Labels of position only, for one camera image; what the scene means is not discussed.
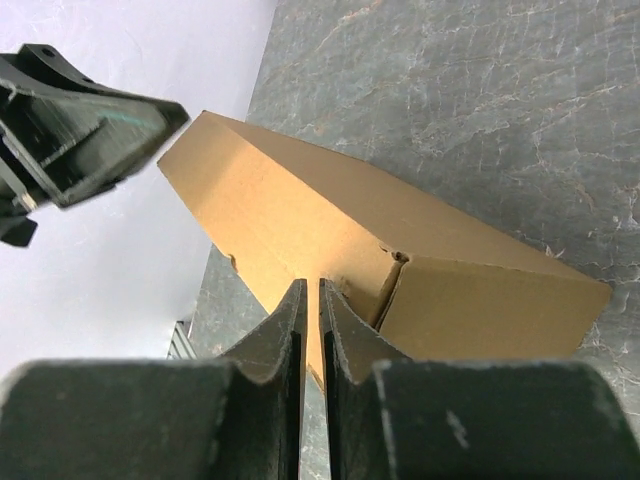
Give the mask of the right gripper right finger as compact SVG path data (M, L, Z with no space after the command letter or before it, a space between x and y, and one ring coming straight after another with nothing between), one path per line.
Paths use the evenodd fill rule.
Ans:
M608 383L564 361L418 361L319 285L335 479L635 479Z

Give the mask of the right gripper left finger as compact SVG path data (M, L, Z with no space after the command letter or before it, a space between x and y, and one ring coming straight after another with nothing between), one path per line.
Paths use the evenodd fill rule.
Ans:
M294 479L306 283L224 354L42 360L1 387L5 479Z

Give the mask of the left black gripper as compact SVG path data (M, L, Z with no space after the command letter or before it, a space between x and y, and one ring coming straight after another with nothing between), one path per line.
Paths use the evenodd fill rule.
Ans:
M188 119L177 102L95 82L50 45L2 54L1 242L28 248L36 208L68 208L114 188Z

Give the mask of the brown cardboard box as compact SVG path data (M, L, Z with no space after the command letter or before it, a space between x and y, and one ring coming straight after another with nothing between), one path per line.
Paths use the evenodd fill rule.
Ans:
M158 166L265 310L307 281L318 384L322 280L417 360L565 358L611 298L607 284L363 160L212 112Z

